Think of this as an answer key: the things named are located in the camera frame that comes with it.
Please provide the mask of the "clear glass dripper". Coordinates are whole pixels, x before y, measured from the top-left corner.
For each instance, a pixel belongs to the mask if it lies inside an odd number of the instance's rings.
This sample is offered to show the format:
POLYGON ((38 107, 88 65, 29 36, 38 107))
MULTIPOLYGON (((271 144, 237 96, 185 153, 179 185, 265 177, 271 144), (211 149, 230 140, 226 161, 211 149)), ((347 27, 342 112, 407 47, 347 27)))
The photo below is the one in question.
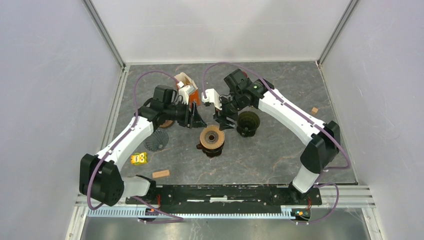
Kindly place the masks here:
POLYGON ((208 125, 200 133, 199 140, 207 149, 216 149, 225 143, 225 133, 218 125, 208 125))

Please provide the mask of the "brown glass dripper cup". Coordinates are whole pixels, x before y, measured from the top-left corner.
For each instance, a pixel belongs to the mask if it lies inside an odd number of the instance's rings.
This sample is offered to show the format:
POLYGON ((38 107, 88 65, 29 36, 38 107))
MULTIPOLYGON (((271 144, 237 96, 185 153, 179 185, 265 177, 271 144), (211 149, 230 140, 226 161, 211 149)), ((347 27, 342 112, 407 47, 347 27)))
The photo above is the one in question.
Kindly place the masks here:
POLYGON ((218 157, 222 154, 224 144, 222 144, 220 147, 215 148, 215 149, 208 149, 205 146, 203 146, 201 143, 199 143, 199 144, 196 145, 196 148, 198 150, 201 150, 207 157, 214 158, 214 157, 218 157))

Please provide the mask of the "orange coffee filter box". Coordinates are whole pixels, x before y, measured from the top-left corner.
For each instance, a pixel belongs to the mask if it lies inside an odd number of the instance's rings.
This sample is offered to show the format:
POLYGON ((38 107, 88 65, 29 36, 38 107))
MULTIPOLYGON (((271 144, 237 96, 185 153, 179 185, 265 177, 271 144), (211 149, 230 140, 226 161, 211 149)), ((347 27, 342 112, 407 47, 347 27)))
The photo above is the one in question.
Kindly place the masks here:
POLYGON ((197 106, 201 105, 199 89, 194 82, 186 73, 181 72, 174 76, 177 80, 176 88, 177 93, 181 96, 181 102, 186 105, 196 103, 197 106))

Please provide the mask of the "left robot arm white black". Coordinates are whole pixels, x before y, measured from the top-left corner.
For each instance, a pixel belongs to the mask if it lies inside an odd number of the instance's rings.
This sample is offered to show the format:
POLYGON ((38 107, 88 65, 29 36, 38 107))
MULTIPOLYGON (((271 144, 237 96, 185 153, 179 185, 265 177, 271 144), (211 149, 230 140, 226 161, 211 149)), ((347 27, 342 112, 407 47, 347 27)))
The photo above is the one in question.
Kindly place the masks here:
POLYGON ((104 149, 80 161, 79 192, 108 206, 121 198, 139 197, 145 204, 153 203, 157 190, 151 179, 143 176, 122 177, 121 169, 136 148, 166 121, 175 121, 186 128, 204 128, 206 123, 197 111, 197 104, 189 102, 193 86, 175 90, 158 85, 140 106, 126 128, 104 149))

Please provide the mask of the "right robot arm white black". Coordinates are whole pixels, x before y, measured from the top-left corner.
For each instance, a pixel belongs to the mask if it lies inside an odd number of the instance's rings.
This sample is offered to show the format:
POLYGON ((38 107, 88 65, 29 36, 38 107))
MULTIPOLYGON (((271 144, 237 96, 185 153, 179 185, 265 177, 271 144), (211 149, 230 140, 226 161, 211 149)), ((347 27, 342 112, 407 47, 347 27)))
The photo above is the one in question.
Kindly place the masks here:
POLYGON ((213 104, 215 120, 223 129, 231 128, 231 120, 241 117, 240 111, 247 106, 256 108, 276 119, 291 130, 305 145, 300 156, 301 167, 289 184, 289 199, 302 204, 309 198, 309 191, 317 183, 325 167, 340 152, 339 125, 319 120, 283 97, 268 81, 259 77, 252 81, 241 69, 224 78, 229 88, 227 97, 210 88, 202 92, 201 100, 213 104))

